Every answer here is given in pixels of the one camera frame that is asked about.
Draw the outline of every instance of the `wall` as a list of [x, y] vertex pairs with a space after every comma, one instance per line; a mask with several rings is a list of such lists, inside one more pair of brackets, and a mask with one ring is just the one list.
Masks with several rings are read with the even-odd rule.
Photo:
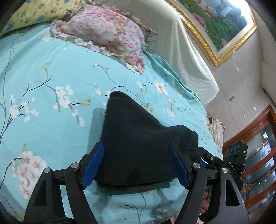
[[[264, 72], [262, 62], [264, 58], [270, 57], [269, 55], [276, 54], [276, 51], [263, 54], [261, 36], [266, 36], [269, 31], [255, 11], [254, 14], [258, 28], [219, 67], [212, 66], [199, 46], [192, 40], [219, 86], [218, 95], [206, 107], [206, 111], [208, 116], [217, 117], [224, 123], [224, 141], [231, 139], [243, 130], [257, 118], [266, 106], [271, 104], [261, 87], [262, 81], [264, 81], [262, 80]], [[270, 43], [272, 40], [264, 39], [264, 41]]]

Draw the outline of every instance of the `metal screw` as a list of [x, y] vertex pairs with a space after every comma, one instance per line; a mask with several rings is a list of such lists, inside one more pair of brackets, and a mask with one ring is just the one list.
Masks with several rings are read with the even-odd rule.
[[77, 162], [72, 163], [72, 165], [71, 165], [72, 168], [77, 168], [78, 166], [79, 166], [79, 164]]
[[200, 168], [200, 164], [197, 163], [197, 162], [195, 162], [195, 163], [193, 164], [193, 167], [196, 168], [196, 169], [198, 169], [198, 168]]
[[49, 167], [44, 169], [44, 173], [49, 173], [51, 171], [51, 169]]
[[221, 168], [221, 171], [224, 172], [224, 173], [228, 173], [228, 169], [225, 168], [225, 167]]

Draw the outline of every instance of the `picture frame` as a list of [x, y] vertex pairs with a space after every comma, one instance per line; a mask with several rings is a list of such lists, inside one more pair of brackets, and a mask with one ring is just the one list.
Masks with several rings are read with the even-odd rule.
[[244, 0], [166, 1], [178, 12], [188, 33], [213, 66], [219, 66], [233, 54], [257, 28]]

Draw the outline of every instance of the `black cloth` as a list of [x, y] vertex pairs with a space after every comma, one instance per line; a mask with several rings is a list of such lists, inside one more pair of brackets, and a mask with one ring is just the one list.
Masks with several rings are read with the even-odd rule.
[[176, 177], [168, 158], [174, 142], [193, 162], [198, 136], [185, 126], [165, 127], [126, 94], [114, 91], [107, 104], [100, 142], [105, 154], [95, 180], [107, 185], [142, 185]]

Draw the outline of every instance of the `bed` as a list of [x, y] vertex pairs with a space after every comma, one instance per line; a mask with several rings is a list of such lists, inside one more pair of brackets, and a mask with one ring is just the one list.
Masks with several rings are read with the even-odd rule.
[[[146, 51], [145, 71], [136, 74], [115, 58], [53, 38], [50, 22], [2, 37], [0, 52], [0, 200], [18, 220], [38, 173], [68, 167], [99, 141], [114, 90], [132, 97], [162, 125], [195, 131], [198, 146], [221, 158], [200, 97], [164, 55]], [[179, 212], [187, 195], [177, 178], [124, 190], [93, 181], [84, 192], [104, 224], [162, 223]], [[65, 188], [62, 196], [66, 216], [72, 217]]]

